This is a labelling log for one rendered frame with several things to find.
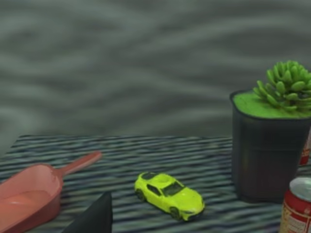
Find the black object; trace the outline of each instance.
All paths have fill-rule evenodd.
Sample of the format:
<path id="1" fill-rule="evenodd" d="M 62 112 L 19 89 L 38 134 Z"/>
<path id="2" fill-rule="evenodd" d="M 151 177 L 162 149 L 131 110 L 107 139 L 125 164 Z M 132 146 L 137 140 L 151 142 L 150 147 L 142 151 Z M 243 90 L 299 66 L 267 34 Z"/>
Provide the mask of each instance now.
<path id="1" fill-rule="evenodd" d="M 267 119 L 241 112 L 233 98 L 232 180 L 239 199 L 281 203 L 295 177 L 311 118 Z"/>
<path id="2" fill-rule="evenodd" d="M 66 227 L 63 233 L 111 233 L 112 220 L 111 193 L 106 192 Z"/>

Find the car door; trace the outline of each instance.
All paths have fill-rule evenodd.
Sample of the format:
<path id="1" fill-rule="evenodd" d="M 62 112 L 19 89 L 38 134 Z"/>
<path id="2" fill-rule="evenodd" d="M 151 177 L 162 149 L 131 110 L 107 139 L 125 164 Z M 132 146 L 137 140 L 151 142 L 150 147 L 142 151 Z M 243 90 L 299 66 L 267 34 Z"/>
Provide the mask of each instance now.
<path id="1" fill-rule="evenodd" d="M 154 187 L 150 184 L 147 185 L 147 189 L 149 192 L 148 202 L 157 206 L 160 209 L 163 209 L 163 198 L 164 198 L 164 196 L 161 194 L 161 192 L 156 187 Z"/>

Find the striped table surface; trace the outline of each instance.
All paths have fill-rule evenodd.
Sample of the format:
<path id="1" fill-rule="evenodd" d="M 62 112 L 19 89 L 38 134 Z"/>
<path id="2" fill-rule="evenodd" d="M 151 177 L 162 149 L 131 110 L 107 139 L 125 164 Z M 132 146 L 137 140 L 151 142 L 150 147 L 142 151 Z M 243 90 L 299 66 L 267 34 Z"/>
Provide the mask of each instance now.
<path id="1" fill-rule="evenodd" d="M 248 204 L 236 198 L 230 175 L 228 137 L 21 136 L 0 157 L 0 181 L 22 169 L 47 163 L 55 168 L 89 152 L 104 158 L 64 178 L 59 216 L 30 233 L 60 233 L 103 192 L 113 197 L 114 233 L 277 233 L 281 205 Z M 197 190 L 207 209 L 193 222 L 181 223 L 134 195 L 143 171 L 168 173 Z M 299 175 L 311 175 L 310 165 Z"/>

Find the car's front wheel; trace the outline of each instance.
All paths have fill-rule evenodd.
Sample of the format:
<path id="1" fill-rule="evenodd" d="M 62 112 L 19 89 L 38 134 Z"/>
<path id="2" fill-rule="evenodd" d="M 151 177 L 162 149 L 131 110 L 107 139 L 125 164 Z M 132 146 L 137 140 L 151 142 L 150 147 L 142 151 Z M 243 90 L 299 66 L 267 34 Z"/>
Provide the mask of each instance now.
<path id="1" fill-rule="evenodd" d="M 146 201 L 146 197 L 140 189 L 137 189 L 135 193 L 139 200 Z"/>
<path id="2" fill-rule="evenodd" d="M 180 215 L 177 208 L 171 207 L 170 208 L 170 214 L 171 214 L 172 218 L 174 218 L 175 220 L 177 220 L 177 221 L 181 220 L 181 215 Z"/>

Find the neon yellow sports car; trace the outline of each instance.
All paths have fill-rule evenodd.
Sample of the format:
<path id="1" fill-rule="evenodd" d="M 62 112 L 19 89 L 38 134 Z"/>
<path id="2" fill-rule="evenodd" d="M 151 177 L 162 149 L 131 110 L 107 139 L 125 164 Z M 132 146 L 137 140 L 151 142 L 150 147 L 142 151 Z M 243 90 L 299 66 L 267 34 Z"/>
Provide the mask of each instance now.
<path id="1" fill-rule="evenodd" d="M 135 193 L 176 220 L 189 221 L 205 208 L 201 195 L 165 173 L 143 172 L 135 182 Z"/>

